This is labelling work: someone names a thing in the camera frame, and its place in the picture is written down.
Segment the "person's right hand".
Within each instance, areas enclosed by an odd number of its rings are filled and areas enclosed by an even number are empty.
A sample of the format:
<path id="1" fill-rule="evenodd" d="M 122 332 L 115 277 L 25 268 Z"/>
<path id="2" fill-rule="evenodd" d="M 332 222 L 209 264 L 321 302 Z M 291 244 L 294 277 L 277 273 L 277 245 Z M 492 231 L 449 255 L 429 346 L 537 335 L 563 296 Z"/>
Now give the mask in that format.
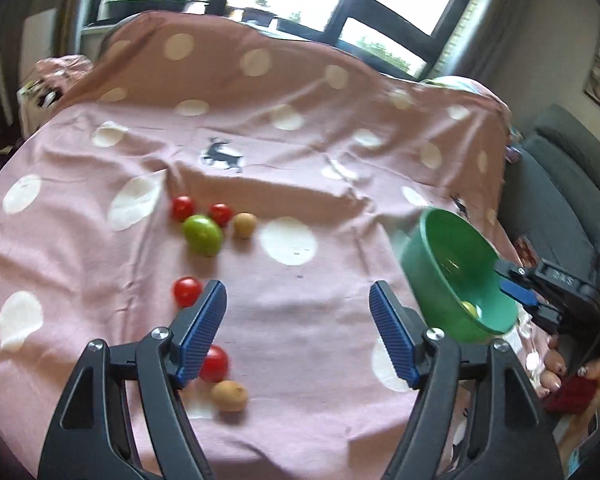
<path id="1" fill-rule="evenodd" d="M 540 374 L 540 386 L 536 393 L 542 398 L 550 393 L 558 393 L 567 386 L 572 396 L 583 394 L 582 389 L 591 390 L 591 400 L 579 414 L 571 415 L 568 425 L 557 438 L 557 448 L 562 463 L 568 462 L 573 451 L 580 446 L 588 434 L 588 425 L 600 408 L 600 358 L 583 364 L 574 374 L 568 374 L 568 365 L 558 350 L 559 337 L 550 338 L 548 350 L 544 356 L 544 368 Z"/>

